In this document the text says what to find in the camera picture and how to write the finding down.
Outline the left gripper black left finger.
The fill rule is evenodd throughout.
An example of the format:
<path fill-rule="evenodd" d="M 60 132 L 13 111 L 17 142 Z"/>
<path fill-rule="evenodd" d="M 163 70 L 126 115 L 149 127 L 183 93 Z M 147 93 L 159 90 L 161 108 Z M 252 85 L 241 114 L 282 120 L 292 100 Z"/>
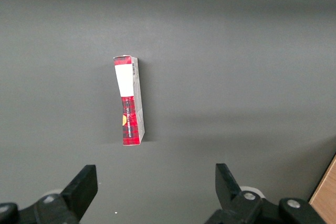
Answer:
<path fill-rule="evenodd" d="M 1 203 L 1 223 L 79 223 L 98 192 L 96 165 L 86 165 L 60 192 L 24 209 Z"/>

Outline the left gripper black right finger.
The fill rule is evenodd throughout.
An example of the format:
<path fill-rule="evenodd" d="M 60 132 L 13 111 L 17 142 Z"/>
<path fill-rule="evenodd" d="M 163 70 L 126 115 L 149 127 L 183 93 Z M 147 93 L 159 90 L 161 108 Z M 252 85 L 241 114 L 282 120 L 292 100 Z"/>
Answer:
<path fill-rule="evenodd" d="M 221 208 L 206 223 L 325 223 L 305 200 L 282 198 L 275 205 L 242 190 L 225 163 L 216 164 L 215 189 Z"/>

